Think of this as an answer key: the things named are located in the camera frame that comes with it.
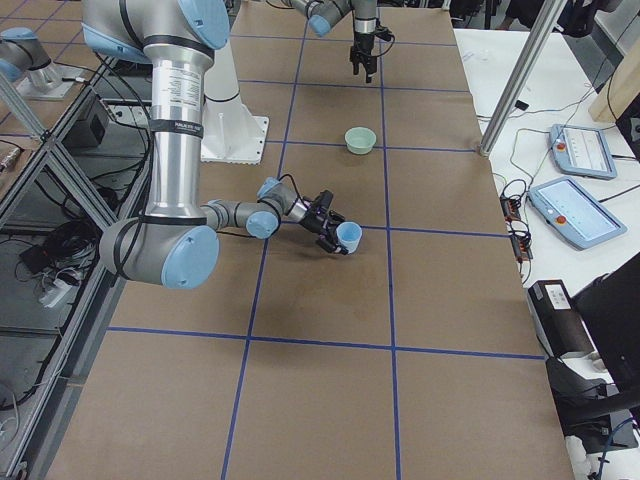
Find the light green cup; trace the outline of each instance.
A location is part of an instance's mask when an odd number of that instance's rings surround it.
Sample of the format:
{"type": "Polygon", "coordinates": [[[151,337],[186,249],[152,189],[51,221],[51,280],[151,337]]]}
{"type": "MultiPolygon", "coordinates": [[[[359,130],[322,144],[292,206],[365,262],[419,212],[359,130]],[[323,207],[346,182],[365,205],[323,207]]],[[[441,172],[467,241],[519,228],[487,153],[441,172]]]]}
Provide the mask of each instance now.
{"type": "Polygon", "coordinates": [[[353,127],[344,134],[347,149],[356,155],[365,155],[376,143],[376,134],[365,127],[353,127]]]}

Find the white table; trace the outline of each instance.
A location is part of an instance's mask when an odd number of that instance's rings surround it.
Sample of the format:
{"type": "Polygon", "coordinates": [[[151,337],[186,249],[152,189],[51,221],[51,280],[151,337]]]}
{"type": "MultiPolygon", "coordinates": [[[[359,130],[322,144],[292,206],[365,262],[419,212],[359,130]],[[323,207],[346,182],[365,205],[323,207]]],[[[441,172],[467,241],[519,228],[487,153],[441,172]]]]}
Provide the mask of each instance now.
{"type": "MultiPolygon", "coordinates": [[[[474,105],[479,116],[493,113],[520,51],[526,41],[526,32],[484,30],[455,30],[456,39],[469,82],[474,105]]],[[[579,105],[559,112],[532,113],[507,122],[490,155],[493,172],[507,180],[529,178],[509,163],[516,133],[521,128],[549,131],[553,124],[607,128],[611,124],[594,122],[588,112],[596,98],[591,83],[582,71],[569,46],[559,34],[552,34],[529,77],[520,100],[529,104],[528,111],[557,110],[583,99],[579,105]]],[[[484,131],[486,121],[480,120],[484,131]]],[[[629,146],[617,130],[606,130],[607,142],[614,155],[632,155],[629,146]]],[[[549,150],[549,135],[522,131],[516,144],[514,161],[531,174],[541,164],[533,185],[538,185],[563,174],[555,167],[549,150]]],[[[616,160],[618,177],[614,180],[596,180],[574,177],[595,198],[605,198],[640,183],[640,164],[629,160],[616,160]]],[[[498,192],[503,181],[496,176],[498,192]]],[[[521,193],[522,183],[513,185],[508,194],[521,193]]],[[[640,189],[610,200],[605,206],[627,227],[624,235],[588,250],[579,251],[565,242],[548,226],[542,217],[528,205],[525,214],[532,233],[533,261],[531,274],[525,283],[529,287],[537,280],[562,279],[570,295],[574,295],[594,278],[611,272],[640,251],[640,189]]],[[[571,360],[571,367],[586,378],[602,378],[584,359],[571,360]]],[[[589,455],[593,468],[597,468],[598,455],[589,455]]],[[[640,478],[640,449],[609,452],[604,469],[604,480],[640,478]]]]}

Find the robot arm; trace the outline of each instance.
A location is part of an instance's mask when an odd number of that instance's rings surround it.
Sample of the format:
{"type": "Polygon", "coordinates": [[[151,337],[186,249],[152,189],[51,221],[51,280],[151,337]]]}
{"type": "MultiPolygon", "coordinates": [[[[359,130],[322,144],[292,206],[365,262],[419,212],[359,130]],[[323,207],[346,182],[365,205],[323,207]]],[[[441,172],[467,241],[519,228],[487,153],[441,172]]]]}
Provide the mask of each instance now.
{"type": "Polygon", "coordinates": [[[350,253],[338,238],[344,217],[328,210],[330,193],[309,202],[272,179],[256,203],[197,206],[203,77],[229,36],[221,0],[84,0],[83,8],[90,47],[153,64],[149,126],[154,152],[147,203],[140,217],[104,232],[100,257],[111,272],[169,288],[194,288],[215,268],[216,230],[245,227],[267,238],[284,216],[316,233],[325,250],[350,253]]]}
{"type": "Polygon", "coordinates": [[[24,71],[33,86],[48,91],[62,83],[57,65],[51,61],[35,33],[15,27],[0,32],[0,71],[15,82],[24,71]]]}
{"type": "Polygon", "coordinates": [[[326,3],[321,0],[282,0],[282,3],[304,14],[309,19],[309,26],[320,37],[353,11],[353,46],[349,60],[353,64],[353,74],[358,75],[362,65],[365,81],[371,83],[378,71],[378,56],[372,54],[375,39],[389,42],[394,38],[391,31],[380,24],[376,0],[334,0],[326,3]]]}

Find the small cup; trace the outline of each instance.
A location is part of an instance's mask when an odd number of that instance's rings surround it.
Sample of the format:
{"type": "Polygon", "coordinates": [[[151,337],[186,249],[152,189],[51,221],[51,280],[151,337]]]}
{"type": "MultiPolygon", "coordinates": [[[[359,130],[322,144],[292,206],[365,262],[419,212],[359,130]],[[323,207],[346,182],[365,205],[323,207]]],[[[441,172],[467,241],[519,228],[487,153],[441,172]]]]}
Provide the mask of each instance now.
{"type": "Polygon", "coordinates": [[[336,229],[338,242],[347,249],[349,254],[354,253],[362,238],[362,228],[355,222],[342,222],[336,229]]]}
{"type": "Polygon", "coordinates": [[[376,134],[366,127],[353,127],[344,134],[347,149],[356,155],[365,155],[376,143],[376,134]]]}

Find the robot label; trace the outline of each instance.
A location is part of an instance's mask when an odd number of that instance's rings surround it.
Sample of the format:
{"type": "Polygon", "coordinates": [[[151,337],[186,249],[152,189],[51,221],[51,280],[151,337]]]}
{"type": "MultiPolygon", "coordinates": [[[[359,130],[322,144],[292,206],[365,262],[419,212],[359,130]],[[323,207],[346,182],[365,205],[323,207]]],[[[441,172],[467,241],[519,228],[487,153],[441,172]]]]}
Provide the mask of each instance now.
{"type": "Polygon", "coordinates": [[[162,78],[155,105],[188,108],[200,111],[202,101],[201,75],[183,68],[157,66],[154,76],[162,78]]]}

